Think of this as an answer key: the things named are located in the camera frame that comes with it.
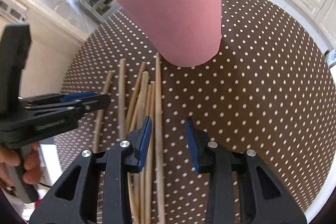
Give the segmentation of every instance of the wooden dowel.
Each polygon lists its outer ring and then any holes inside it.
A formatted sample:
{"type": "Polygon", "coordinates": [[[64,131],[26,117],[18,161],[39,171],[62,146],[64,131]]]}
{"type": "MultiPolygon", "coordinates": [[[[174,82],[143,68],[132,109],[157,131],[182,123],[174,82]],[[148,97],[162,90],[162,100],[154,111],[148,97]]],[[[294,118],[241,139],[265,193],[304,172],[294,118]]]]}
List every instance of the wooden dowel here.
{"type": "MultiPolygon", "coordinates": [[[[149,116],[150,114],[150,99],[151,99],[152,85],[147,87],[146,103],[144,115],[149,116]]],[[[146,166],[143,167],[140,172],[140,223],[145,224],[145,175],[146,166]]]]}
{"type": "Polygon", "coordinates": [[[119,139],[125,140],[127,137],[125,129],[125,89],[126,89],[126,59],[119,61],[119,76],[118,76],[118,126],[119,139]]]}
{"type": "MultiPolygon", "coordinates": [[[[138,107],[137,107],[137,119],[136,119],[136,127],[141,128],[143,119],[144,119],[144,110],[146,103],[146,95],[147,95],[147,87],[149,82],[149,73],[148,71],[144,71],[141,76],[141,85],[140,85],[140,93],[138,97],[138,107]]],[[[133,175],[133,184],[134,184],[134,200],[135,205],[139,208],[139,213],[141,213],[140,206],[140,175],[133,175]]]]}
{"type": "Polygon", "coordinates": [[[134,224],[140,224],[139,212],[138,212],[137,207],[135,206],[135,201],[134,201],[134,192],[133,192],[133,189],[132,189],[131,173],[127,173],[127,180],[128,180],[129,204],[130,204],[130,207],[131,207],[132,216],[134,217],[134,224]]]}
{"type": "Polygon", "coordinates": [[[157,212],[160,224],[165,224],[165,188],[163,173],[162,81],[160,54],[155,61],[155,160],[157,179],[157,212]]]}
{"type": "Polygon", "coordinates": [[[149,114],[152,119],[152,134],[146,158],[145,174],[145,223],[151,223],[152,208],[152,179],[154,158],[154,116],[155,116],[155,82],[152,84],[149,114]]]}
{"type": "Polygon", "coordinates": [[[141,128],[143,119],[145,118],[145,108],[146,108],[146,95],[147,95],[147,87],[149,82],[149,73],[148,71],[144,71],[141,76],[141,86],[139,93],[139,107],[138,114],[136,120],[136,127],[141,128]]]}
{"type": "Polygon", "coordinates": [[[126,126],[125,126],[127,133],[129,133],[129,127],[131,125],[131,120],[132,120],[133,112],[134,112],[134,109],[135,109],[135,104],[137,103],[137,98],[138,98],[138,95],[139,95],[140,84],[141,84],[141,76],[142,76],[142,73],[145,71],[145,68],[146,68],[146,63],[142,62],[141,66],[140,66],[139,73],[138,73],[138,77],[137,77],[135,85],[134,85],[134,91],[132,93],[131,101],[130,101],[128,109],[127,109],[126,126]]]}
{"type": "MultiPolygon", "coordinates": [[[[109,93],[110,84],[113,78],[113,72],[109,71],[107,73],[105,84],[103,86],[103,94],[109,93]]],[[[92,141],[92,151],[94,153],[97,153],[99,151],[99,143],[100,143],[100,131],[101,131],[101,125],[104,119],[104,109],[100,109],[97,111],[96,116],[96,123],[94,125],[94,132],[93,132],[93,141],[92,141]]]]}

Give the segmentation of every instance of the blue gripper pad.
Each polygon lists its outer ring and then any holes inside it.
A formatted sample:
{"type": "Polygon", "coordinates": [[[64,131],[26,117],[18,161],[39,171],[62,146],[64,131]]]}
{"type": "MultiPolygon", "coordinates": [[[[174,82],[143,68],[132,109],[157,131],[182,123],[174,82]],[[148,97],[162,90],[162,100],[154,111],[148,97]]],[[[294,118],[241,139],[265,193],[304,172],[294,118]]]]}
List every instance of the blue gripper pad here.
{"type": "Polygon", "coordinates": [[[199,151],[196,143],[196,139],[194,136],[194,125],[191,118],[185,120],[185,136],[188,142],[188,149],[191,156],[191,163],[193,167],[195,167],[196,171],[200,170],[200,162],[199,162],[199,151]]]}
{"type": "Polygon", "coordinates": [[[152,134],[152,119],[147,116],[145,118],[144,123],[142,124],[142,128],[139,134],[139,136],[142,136],[141,143],[139,146],[138,164],[137,164],[137,169],[139,172],[142,171],[142,168],[146,163],[149,142],[151,140],[151,134],[152,134]]]}
{"type": "Polygon", "coordinates": [[[213,153],[207,149],[210,141],[207,132],[196,129],[193,120],[189,117],[185,120],[185,136],[188,141],[191,163],[198,173],[208,173],[215,163],[213,153]]]}
{"type": "Polygon", "coordinates": [[[72,102],[74,100],[84,98],[84,97],[90,97],[90,96],[95,96],[97,93],[95,92],[81,92],[81,93],[74,93],[74,94],[68,94],[65,95],[60,102],[61,103],[67,103],[67,102],[72,102]]]}

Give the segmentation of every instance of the polka dot tablecloth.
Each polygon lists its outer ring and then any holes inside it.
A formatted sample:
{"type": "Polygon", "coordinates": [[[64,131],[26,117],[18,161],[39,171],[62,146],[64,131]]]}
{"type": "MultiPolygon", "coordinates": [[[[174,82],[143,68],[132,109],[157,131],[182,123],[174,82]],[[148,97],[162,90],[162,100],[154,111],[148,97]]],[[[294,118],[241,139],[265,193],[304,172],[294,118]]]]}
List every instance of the polka dot tablecloth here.
{"type": "MultiPolygon", "coordinates": [[[[162,60],[164,173],[167,223],[204,223],[208,175],[194,171],[184,119],[227,149],[254,149],[305,211],[330,169],[335,152],[335,87],[324,57],[306,30],[267,0],[222,0],[219,52],[207,63],[181,68],[162,60]]],[[[101,25],[81,47],[62,92],[100,92],[115,71],[100,149],[117,141],[119,59],[127,60],[126,104],[141,62],[155,80],[155,53],[124,10],[101,25]]],[[[56,137],[65,169],[92,147],[96,113],[77,130],[56,137]]],[[[157,223],[155,184],[152,223],[157,223]]],[[[236,196],[233,202],[239,204],[236,196]]]]}

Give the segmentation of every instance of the black clamp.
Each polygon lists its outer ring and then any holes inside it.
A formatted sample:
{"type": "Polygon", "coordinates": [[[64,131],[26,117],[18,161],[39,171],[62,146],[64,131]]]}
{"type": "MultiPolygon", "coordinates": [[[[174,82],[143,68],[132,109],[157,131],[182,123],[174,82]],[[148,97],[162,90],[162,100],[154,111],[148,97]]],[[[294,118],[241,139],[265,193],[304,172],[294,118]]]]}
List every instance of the black clamp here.
{"type": "Polygon", "coordinates": [[[195,129],[191,118],[186,119],[185,135],[196,171],[210,173],[205,223],[235,222],[232,172],[236,172],[241,224],[307,224],[294,198],[254,150],[228,151],[195,129]]]}
{"type": "Polygon", "coordinates": [[[145,165],[152,121],[109,150],[94,154],[84,150],[64,171],[33,212],[30,224],[93,224],[97,221],[100,172],[105,171],[103,223],[132,224],[127,173],[145,165]]]}
{"type": "Polygon", "coordinates": [[[7,166],[7,170],[24,203],[35,202],[39,197],[34,186],[22,179],[23,159],[31,152],[30,144],[77,128],[85,113],[105,109],[110,103],[108,95],[94,92],[18,98],[30,44],[27,24],[5,27],[0,43],[0,144],[21,157],[21,165],[7,166]]]}

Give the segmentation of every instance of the pink lampshade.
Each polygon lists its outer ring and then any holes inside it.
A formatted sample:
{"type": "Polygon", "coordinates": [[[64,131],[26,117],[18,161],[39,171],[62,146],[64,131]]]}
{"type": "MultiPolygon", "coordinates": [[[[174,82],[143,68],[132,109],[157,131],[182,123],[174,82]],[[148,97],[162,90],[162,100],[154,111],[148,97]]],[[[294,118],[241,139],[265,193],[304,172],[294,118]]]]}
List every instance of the pink lampshade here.
{"type": "Polygon", "coordinates": [[[192,67],[218,52],[221,0],[117,1],[168,62],[192,67]]]}

